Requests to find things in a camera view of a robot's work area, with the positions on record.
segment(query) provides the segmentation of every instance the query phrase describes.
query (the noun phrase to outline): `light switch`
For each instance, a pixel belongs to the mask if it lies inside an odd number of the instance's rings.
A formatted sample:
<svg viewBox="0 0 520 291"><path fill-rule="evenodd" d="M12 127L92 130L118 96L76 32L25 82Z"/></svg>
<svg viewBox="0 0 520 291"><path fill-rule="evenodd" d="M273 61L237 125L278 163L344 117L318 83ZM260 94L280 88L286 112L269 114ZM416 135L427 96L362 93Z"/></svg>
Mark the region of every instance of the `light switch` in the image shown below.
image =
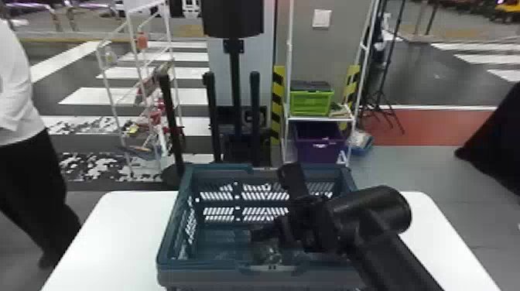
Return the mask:
<svg viewBox="0 0 520 291"><path fill-rule="evenodd" d="M313 27L328 28L332 10L314 9Z"/></svg>

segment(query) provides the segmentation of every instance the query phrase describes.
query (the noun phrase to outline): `gray wall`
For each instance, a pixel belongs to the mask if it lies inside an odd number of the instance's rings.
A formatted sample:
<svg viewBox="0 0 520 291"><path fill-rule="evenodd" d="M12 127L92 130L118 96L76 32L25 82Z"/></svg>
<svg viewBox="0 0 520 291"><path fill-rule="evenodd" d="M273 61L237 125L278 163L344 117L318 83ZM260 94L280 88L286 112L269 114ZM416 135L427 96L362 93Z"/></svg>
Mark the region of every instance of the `gray wall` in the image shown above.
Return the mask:
<svg viewBox="0 0 520 291"><path fill-rule="evenodd" d="M336 100L343 93L347 68L358 51L370 0L295 0L292 79L325 80ZM314 9L332 10L328 29L313 29ZM276 64L286 64L289 0L279 0Z"/></svg>

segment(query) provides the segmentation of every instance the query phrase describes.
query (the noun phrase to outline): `purple bin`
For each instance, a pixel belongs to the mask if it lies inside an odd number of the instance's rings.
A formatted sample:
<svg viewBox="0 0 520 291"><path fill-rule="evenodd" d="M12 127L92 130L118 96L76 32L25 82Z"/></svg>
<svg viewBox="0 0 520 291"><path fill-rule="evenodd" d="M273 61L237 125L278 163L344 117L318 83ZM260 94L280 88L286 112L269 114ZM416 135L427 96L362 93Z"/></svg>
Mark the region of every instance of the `purple bin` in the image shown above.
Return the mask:
<svg viewBox="0 0 520 291"><path fill-rule="evenodd" d="M345 137L336 122L294 122L301 163L336 163Z"/></svg>

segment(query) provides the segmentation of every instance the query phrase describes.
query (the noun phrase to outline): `black pants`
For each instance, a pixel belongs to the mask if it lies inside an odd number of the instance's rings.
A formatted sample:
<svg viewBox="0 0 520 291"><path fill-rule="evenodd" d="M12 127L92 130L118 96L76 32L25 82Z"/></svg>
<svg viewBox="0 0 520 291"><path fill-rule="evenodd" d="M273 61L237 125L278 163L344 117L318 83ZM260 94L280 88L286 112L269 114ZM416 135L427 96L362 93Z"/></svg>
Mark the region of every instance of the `black pants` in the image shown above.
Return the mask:
<svg viewBox="0 0 520 291"><path fill-rule="evenodd" d="M62 255L80 230L47 130L0 146L0 211L45 252Z"/></svg>

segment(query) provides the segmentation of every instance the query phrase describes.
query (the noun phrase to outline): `tripod stand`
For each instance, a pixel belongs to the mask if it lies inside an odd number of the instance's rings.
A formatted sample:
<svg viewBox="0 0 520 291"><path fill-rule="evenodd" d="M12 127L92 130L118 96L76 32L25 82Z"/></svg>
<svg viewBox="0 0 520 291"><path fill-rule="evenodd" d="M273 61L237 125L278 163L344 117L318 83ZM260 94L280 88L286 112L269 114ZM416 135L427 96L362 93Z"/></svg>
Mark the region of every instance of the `tripod stand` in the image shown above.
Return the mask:
<svg viewBox="0 0 520 291"><path fill-rule="evenodd" d="M385 13L387 2L388 2L388 0L385 0L382 3L382 7L381 7L380 12L379 12L379 14L380 14L379 18L382 18L383 13ZM405 134L405 129L403 128L403 126L401 124L401 121L399 121L399 117L395 113L394 108L392 107L392 105L388 101L388 98L386 97L386 94L385 94L385 92L383 90L385 88L386 77L388 75L388 68L390 67L390 63L392 62L392 54L394 53L395 39L397 37L397 33L398 33L399 27L401 25L402 13L403 13L404 9L405 9L405 0L401 0L401 6L400 6L400 9L399 9L399 15L397 17L397 22L395 24L395 29L394 29L394 32L393 32L392 42L390 43L390 50L388 51L388 56L386 57L386 62L383 63L383 66L385 66L385 68L383 70L383 76L382 76L381 82L379 83L378 89L373 94L370 94L370 95L367 96L366 91L364 92L364 97L363 97L363 99L361 101L361 103L362 103L361 113L359 115L360 116L360 120L362 118L364 118L365 116L366 117L374 116L378 120L378 122L379 122L380 119L378 118L377 114L381 114L383 116L383 118L387 121L387 123L390 125L390 128L394 128L394 125L392 124L392 121L389 118L389 116L392 116L395 119L395 122L397 123L397 125L398 125L398 127L401 130L401 133L403 135ZM376 69L375 66L372 66L371 64L370 64L370 66L371 67L370 67L370 70L369 70L369 73L368 73L368 78L367 78L367 83L368 84L370 84L371 80L374 78L374 70ZM388 107L388 111L385 111L385 110L383 110L381 108L381 102L382 101ZM366 111L370 111L371 113L368 114L368 115L365 115Z"/></svg>

